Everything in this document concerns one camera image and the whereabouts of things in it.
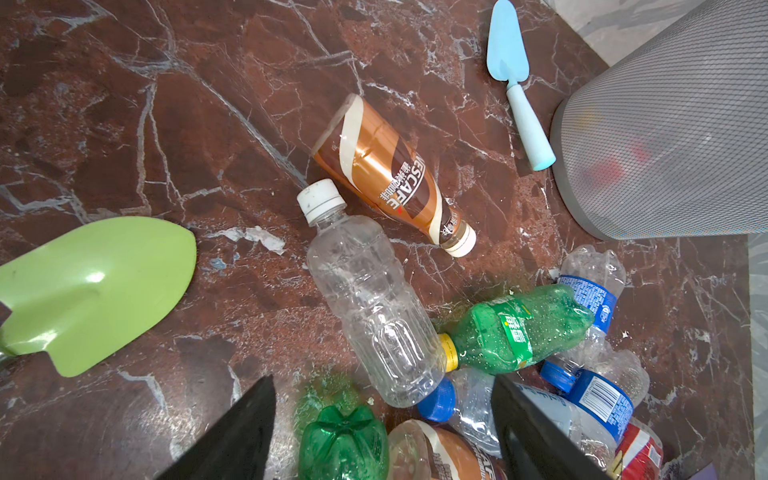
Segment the green Sprite bottle front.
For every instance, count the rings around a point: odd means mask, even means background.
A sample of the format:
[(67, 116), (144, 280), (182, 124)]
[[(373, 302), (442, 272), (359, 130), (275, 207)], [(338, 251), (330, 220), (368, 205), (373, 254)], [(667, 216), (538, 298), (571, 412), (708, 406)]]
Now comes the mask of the green Sprite bottle front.
[(387, 430), (369, 407), (345, 415), (329, 406), (305, 428), (300, 479), (386, 479), (388, 472)]

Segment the clear bottle white cap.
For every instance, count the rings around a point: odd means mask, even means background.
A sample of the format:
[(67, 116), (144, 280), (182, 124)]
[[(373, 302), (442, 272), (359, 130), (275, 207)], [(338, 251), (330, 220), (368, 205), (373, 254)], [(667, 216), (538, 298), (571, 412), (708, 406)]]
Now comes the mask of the clear bottle white cap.
[(297, 196), (317, 230), (308, 269), (383, 400), (416, 405), (438, 386), (446, 356), (437, 332), (383, 228), (349, 215), (334, 182), (317, 181)]

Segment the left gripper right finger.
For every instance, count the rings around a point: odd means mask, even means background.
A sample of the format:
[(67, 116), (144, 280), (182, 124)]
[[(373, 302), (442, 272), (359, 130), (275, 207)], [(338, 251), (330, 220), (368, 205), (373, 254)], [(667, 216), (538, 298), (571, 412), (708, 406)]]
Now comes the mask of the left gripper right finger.
[(491, 407), (509, 479), (608, 477), (534, 405), (520, 384), (496, 376)]

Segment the orange drink bottle red label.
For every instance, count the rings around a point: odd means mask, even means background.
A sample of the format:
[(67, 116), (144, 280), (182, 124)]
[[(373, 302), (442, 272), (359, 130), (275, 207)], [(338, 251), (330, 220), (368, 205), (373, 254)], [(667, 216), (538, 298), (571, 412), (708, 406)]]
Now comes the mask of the orange drink bottle red label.
[(606, 473), (611, 479), (658, 480), (662, 462), (660, 438), (649, 426), (632, 418)]

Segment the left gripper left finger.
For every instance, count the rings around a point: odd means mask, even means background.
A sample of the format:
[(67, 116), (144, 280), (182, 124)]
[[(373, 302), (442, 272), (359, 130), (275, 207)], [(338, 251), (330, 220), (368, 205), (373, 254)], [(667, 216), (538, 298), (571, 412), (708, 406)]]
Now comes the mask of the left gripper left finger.
[(257, 381), (161, 479), (262, 479), (276, 417), (273, 377)]

